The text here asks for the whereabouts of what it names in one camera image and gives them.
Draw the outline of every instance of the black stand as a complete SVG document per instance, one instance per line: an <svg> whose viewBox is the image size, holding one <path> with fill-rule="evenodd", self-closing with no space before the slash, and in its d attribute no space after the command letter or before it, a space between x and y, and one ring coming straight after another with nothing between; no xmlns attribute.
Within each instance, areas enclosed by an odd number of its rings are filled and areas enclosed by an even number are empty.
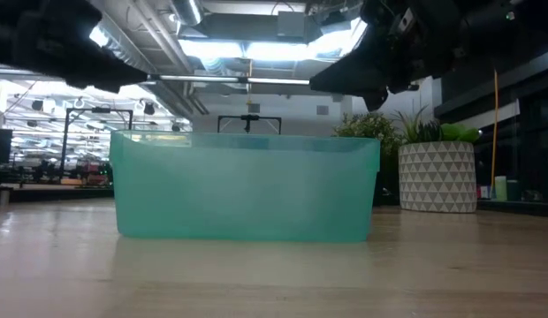
<svg viewBox="0 0 548 318"><path fill-rule="evenodd" d="M79 115L76 118L72 118L70 120L70 114L73 111L78 111ZM62 143L62 158L60 159L60 180L64 177L64 167L65 167L65 152L66 148L68 146L68 128L70 127L70 124L73 123L73 121L80 117L81 114L83 114L86 111L91 111L94 114L110 114L111 112L124 112L129 114L129 130L133 129L133 111L132 110L111 110L107 108L102 107L94 107L91 109L77 109L77 108L69 108L65 110L65 125L64 125L64 141Z"/></svg>
<svg viewBox="0 0 548 318"><path fill-rule="evenodd" d="M260 117L258 115L219 116L217 118L217 133L221 132L221 120L223 120L224 118L237 118L237 119L246 121L247 125L245 126L245 132L247 133L250 133L251 121L259 121L261 119L263 120L273 119L278 121L278 134L282 134L282 118L281 117Z"/></svg>

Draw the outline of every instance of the white geometric planter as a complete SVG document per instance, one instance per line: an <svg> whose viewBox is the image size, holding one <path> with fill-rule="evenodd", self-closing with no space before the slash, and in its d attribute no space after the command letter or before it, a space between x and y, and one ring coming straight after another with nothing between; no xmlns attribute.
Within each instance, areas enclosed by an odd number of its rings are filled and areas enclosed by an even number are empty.
<svg viewBox="0 0 548 318"><path fill-rule="evenodd" d="M475 152L461 141L400 147L400 204L426 212L476 211Z"/></svg>

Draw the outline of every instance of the teal plastic bin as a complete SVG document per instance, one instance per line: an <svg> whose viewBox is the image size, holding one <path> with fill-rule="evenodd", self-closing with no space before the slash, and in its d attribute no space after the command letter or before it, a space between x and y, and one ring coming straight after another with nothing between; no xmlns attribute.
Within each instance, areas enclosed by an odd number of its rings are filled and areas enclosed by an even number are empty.
<svg viewBox="0 0 548 318"><path fill-rule="evenodd" d="M366 239L378 140L119 131L118 231L137 238Z"/></svg>

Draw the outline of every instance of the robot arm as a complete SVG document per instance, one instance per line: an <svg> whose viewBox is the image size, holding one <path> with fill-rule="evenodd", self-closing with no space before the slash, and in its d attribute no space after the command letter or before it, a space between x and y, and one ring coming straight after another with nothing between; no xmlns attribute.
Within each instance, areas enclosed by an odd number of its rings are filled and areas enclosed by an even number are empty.
<svg viewBox="0 0 548 318"><path fill-rule="evenodd" d="M548 49L548 0L365 0L361 18L369 26L358 47L310 86L360 96L369 110L474 58L496 64Z"/></svg>
<svg viewBox="0 0 548 318"><path fill-rule="evenodd" d="M0 64L117 93L148 75L89 35L102 13L86 0L0 0Z"/></svg>

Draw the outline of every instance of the table surface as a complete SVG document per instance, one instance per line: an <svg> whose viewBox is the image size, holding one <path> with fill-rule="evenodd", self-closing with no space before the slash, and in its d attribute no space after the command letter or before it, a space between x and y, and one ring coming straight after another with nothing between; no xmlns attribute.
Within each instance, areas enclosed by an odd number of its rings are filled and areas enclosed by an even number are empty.
<svg viewBox="0 0 548 318"><path fill-rule="evenodd" d="M139 240L111 200L11 204L4 317L548 317L548 218L388 208L364 243Z"/></svg>

